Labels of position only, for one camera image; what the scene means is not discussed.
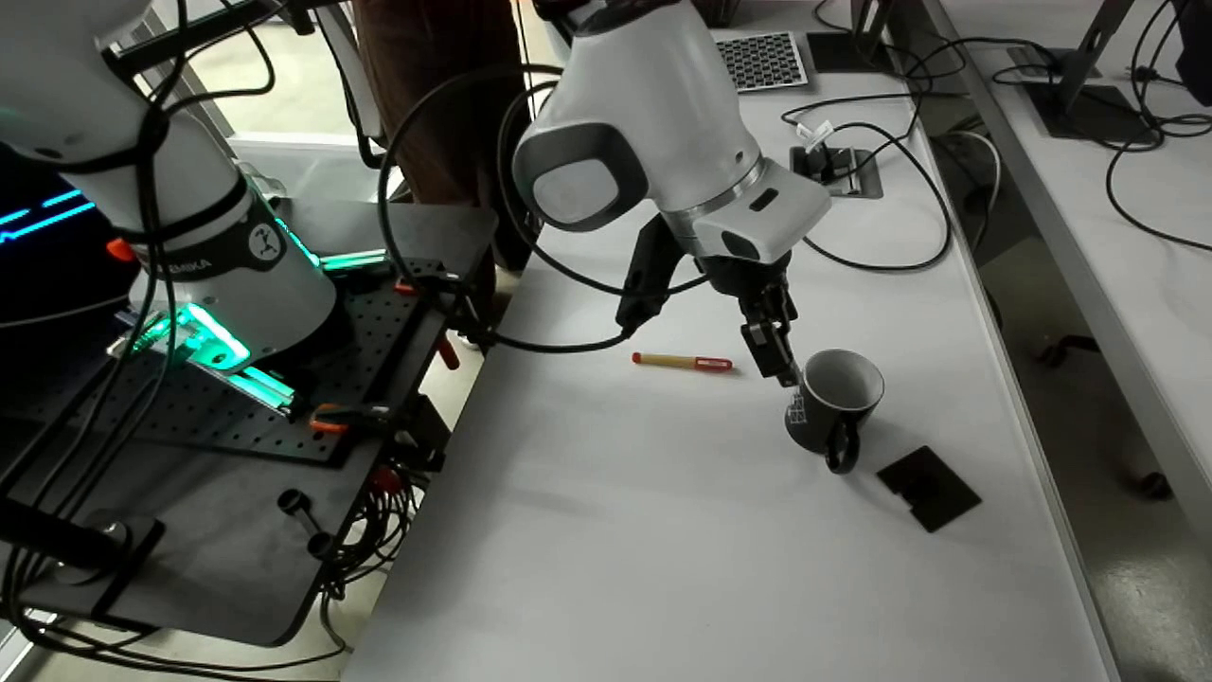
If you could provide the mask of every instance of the teal glowing light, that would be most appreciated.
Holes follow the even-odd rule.
[[[348,254],[320,257],[320,269],[324,274],[348,274],[348,269],[373,269],[384,262],[387,262],[387,249],[348,249]]]
[[[281,382],[276,377],[266,377],[259,368],[244,368],[240,377],[223,377],[229,387],[237,387],[240,394],[261,401],[272,412],[287,412],[296,406],[296,391],[287,382]]]
[[[32,218],[32,209],[3,211],[3,218],[0,218],[0,226],[3,226],[3,224],[14,224],[14,220],[25,220],[25,218]]]
[[[287,238],[296,244],[296,249],[301,249],[316,269],[324,269],[324,257],[296,236],[296,226],[291,226],[286,218],[276,218],[272,209],[268,209],[268,218],[272,218],[272,224],[281,226],[281,236],[287,236]]]
[[[33,231],[70,224],[71,218],[85,218],[85,211],[91,211],[91,209],[95,209],[95,206],[76,206],[76,209],[70,209],[70,211],[47,218],[47,220],[37,220],[37,224],[0,231],[0,247],[3,247],[3,244],[14,244],[14,238],[28,238],[28,236],[33,236]]]
[[[85,196],[85,195],[80,195],[80,191],[70,191],[70,195],[56,195],[56,196],[42,201],[42,209],[56,209],[56,206],[70,206],[70,201],[76,201],[76,196]]]
[[[216,377],[233,377],[233,370],[244,370],[249,365],[249,350],[244,341],[233,339],[229,326],[219,326],[205,308],[194,308],[194,305],[181,305],[173,310],[173,324],[180,324],[180,351],[194,365],[194,368],[205,368],[205,370],[216,370]],[[136,341],[136,351],[139,350],[168,350],[168,339],[172,339],[172,320],[157,320],[139,341]]]

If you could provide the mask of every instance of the green light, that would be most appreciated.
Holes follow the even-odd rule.
[[[348,254],[320,257],[320,269],[348,274],[348,269],[373,269],[373,264],[384,264],[384,262],[387,262],[387,249],[348,249]]]
[[[287,224],[286,218],[276,218],[272,209],[268,209],[268,218],[272,218],[272,224],[281,226],[281,236],[287,236],[287,238],[296,244],[296,249],[301,249],[316,269],[324,269],[324,257],[291,231],[291,224]]]
[[[296,391],[287,382],[281,382],[276,377],[266,377],[259,368],[244,368],[240,377],[223,377],[229,387],[237,387],[240,394],[261,401],[272,412],[287,412],[296,406]]]
[[[229,326],[219,326],[208,310],[194,308],[194,305],[181,305],[173,310],[180,320],[180,351],[205,368],[205,370],[216,370],[216,377],[233,377],[233,370],[244,370],[249,365],[249,350],[244,341],[233,339]],[[168,351],[168,339],[172,339],[172,320],[157,320],[139,341],[136,341],[136,351],[143,350],[161,350]]]

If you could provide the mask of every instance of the gray floor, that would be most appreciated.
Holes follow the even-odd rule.
[[[266,31],[281,66],[281,95],[261,104],[229,108],[229,118],[244,134],[345,134],[345,110],[333,95],[333,74],[316,41],[301,41],[286,31]],[[200,74],[213,89],[256,85],[259,61],[248,50],[216,50],[200,58]],[[995,231],[1018,224],[1023,211],[1003,211]],[[1060,368],[1043,368],[1033,351],[1069,329],[1081,329],[1081,314],[1064,297],[1057,269],[1043,244],[1026,238],[984,264],[984,286],[1003,314],[1012,362],[1018,368],[1023,394],[1033,410],[1043,442],[1060,480],[1069,519],[1086,559],[1086,576],[1108,614],[1108,629],[1123,655],[1130,682],[1207,682],[1212,677],[1212,560],[1192,546],[1173,499],[1141,499],[1132,475],[1147,469],[1147,449],[1125,410],[1103,356],[1072,351]],[[476,356],[459,377],[436,368],[430,394],[447,416],[476,377]],[[365,581],[339,612],[339,629],[358,643],[369,614],[378,598],[378,581]],[[306,629],[286,648],[244,648],[205,636],[153,641],[157,655],[223,660],[223,662],[276,662],[316,651],[330,651],[326,634]],[[345,655],[320,666],[301,666],[286,677],[341,677]],[[157,675],[129,675],[80,660],[50,660],[37,682],[129,682]]]

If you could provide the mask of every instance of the white table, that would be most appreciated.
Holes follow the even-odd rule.
[[[949,38],[1014,36],[1075,46],[1096,0],[923,0]],[[1137,4],[1099,67],[1125,89],[1132,41],[1157,4]],[[1178,36],[1162,74],[1173,77]],[[995,137],[1144,441],[1168,469],[1192,531],[1212,546],[1212,254],[1132,231],[1103,195],[1109,152],[1045,137],[1018,89],[992,89],[1003,50],[974,46],[965,89]],[[1157,85],[1158,114],[1200,110],[1182,89]],[[1147,224],[1212,244],[1212,142],[1173,142],[1130,154],[1117,196]]]
[[[822,80],[825,95],[896,89]],[[742,108],[777,161],[793,144],[777,114],[793,104],[803,95]],[[849,108],[835,122],[845,118],[907,125],[908,108]],[[887,201],[839,206],[814,236],[855,257],[930,254],[934,195],[907,161],[882,161],[882,181]],[[622,276],[638,224],[548,231],[546,247]],[[887,370],[855,475],[825,475],[786,436],[790,391],[759,379],[740,310],[718,291],[676,300],[612,351],[498,350],[348,677],[1117,677],[965,249],[922,276],[849,274],[798,249],[793,297],[798,362],[843,344]],[[612,339],[612,320],[613,300],[536,264],[504,329],[586,341]],[[632,350],[725,351],[742,370],[632,368]],[[922,442],[984,498],[939,535],[875,480]]]

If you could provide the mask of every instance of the black cable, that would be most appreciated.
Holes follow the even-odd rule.
[[[944,244],[939,244],[939,249],[935,249],[934,257],[923,257],[923,262],[907,262],[907,264],[854,262],[854,257],[843,257],[843,254],[819,247],[812,236],[803,236],[803,244],[807,244],[814,254],[822,254],[822,257],[831,257],[831,262],[839,262],[839,264],[859,269],[859,274],[922,274],[922,269],[939,264],[939,262],[951,254],[955,226],[951,226],[949,196],[944,196],[944,191],[935,187],[935,178],[934,178],[934,173],[922,166],[922,161],[918,161],[896,134],[887,134],[882,125],[872,125],[872,122],[845,122],[845,125],[839,125],[839,134],[845,134],[845,128],[879,134],[887,144],[896,144],[896,148],[918,166],[918,173],[923,178],[923,187],[930,187],[930,191],[935,195],[935,201],[939,201],[939,211],[944,211]]]
[[[320,624],[330,634],[330,641],[341,648],[341,651],[354,651],[348,641],[339,634],[333,624],[333,598],[330,595],[320,595]]]
[[[1212,244],[1197,244],[1197,238],[1182,238],[1182,236],[1158,231],[1158,226],[1144,224],[1141,218],[1132,218],[1132,211],[1123,206],[1123,196],[1117,196],[1117,191],[1113,191],[1113,171],[1123,166],[1123,161],[1125,161],[1130,152],[1132,152],[1132,148],[1125,144],[1125,148],[1117,148],[1117,152],[1109,154],[1109,164],[1108,164],[1103,195],[1108,195],[1109,209],[1113,209],[1123,220],[1130,220],[1137,231],[1152,236],[1152,238],[1178,244],[1178,247],[1189,247],[1189,249],[1212,249]]]

